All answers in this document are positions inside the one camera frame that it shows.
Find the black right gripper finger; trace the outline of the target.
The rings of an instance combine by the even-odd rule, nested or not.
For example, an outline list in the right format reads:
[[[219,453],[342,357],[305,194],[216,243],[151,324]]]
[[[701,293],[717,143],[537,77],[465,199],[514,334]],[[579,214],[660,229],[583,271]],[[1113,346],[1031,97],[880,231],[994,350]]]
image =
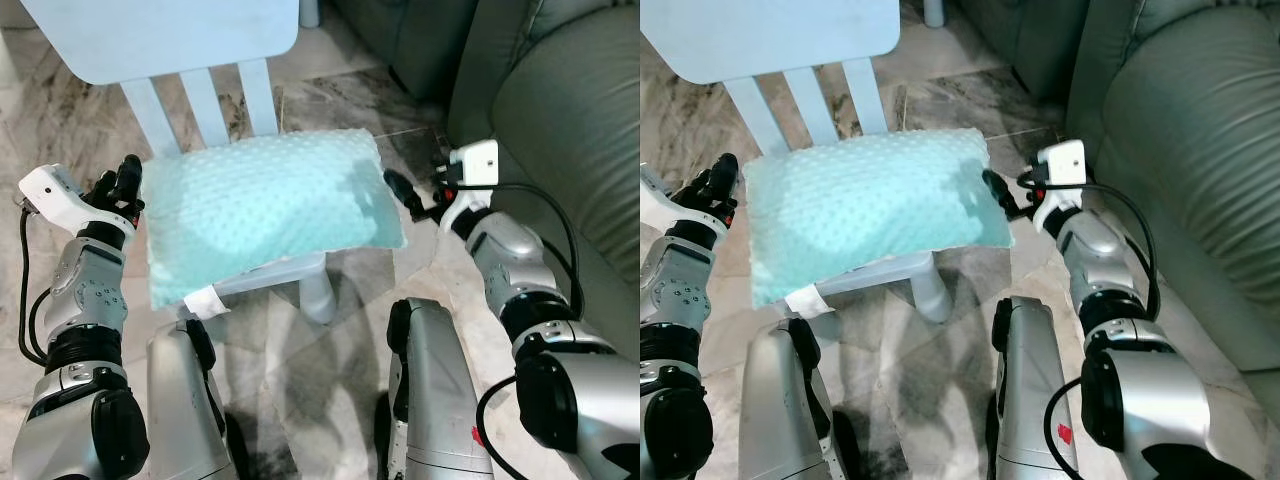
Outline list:
[[[384,182],[401,205],[410,212],[412,221],[428,219],[428,210],[420,195],[415,191],[413,183],[402,173],[393,169],[384,170]]]
[[[1018,202],[1002,175],[991,169],[984,169],[982,172],[982,180],[986,183],[996,204],[1002,209],[1006,219],[1016,219],[1021,216],[1021,209],[1018,206]]]

